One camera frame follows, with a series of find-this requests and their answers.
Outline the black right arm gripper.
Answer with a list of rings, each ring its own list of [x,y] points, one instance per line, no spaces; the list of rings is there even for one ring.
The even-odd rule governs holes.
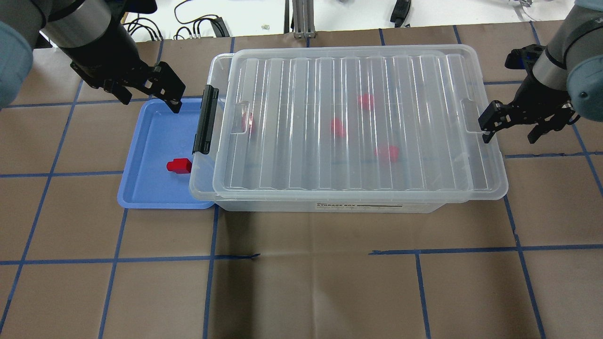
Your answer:
[[[538,119],[543,120],[537,122],[527,136],[530,144],[551,131],[561,131],[566,125],[575,124],[578,115],[571,107],[568,92],[540,84],[522,84],[508,105],[498,100],[491,101],[478,118],[478,123],[483,132],[483,142],[489,144],[498,131],[510,128],[511,124],[531,124]]]

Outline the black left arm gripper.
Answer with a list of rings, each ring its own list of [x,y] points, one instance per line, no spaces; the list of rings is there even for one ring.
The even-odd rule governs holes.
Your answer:
[[[136,45],[85,45],[71,48],[70,58],[71,68],[88,86],[103,89],[123,105],[132,99],[127,88],[134,88],[161,99],[172,113],[181,110],[186,85],[167,62],[148,66]]]

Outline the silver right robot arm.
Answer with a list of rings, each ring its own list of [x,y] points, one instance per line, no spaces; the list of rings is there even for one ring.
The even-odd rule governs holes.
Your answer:
[[[575,124],[580,118],[603,119],[603,5],[600,0],[577,0],[545,46],[513,49],[505,67],[524,70],[514,99],[494,100],[478,118],[488,144],[502,129],[532,125],[528,141]]]

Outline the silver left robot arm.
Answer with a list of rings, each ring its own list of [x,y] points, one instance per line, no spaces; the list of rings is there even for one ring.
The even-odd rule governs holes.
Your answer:
[[[128,10],[126,0],[3,0],[1,107],[15,101],[32,70],[38,38],[45,34],[91,88],[112,94],[123,105],[132,99],[130,89],[136,89],[179,113],[186,86],[166,62],[151,66],[140,58],[121,24]]]

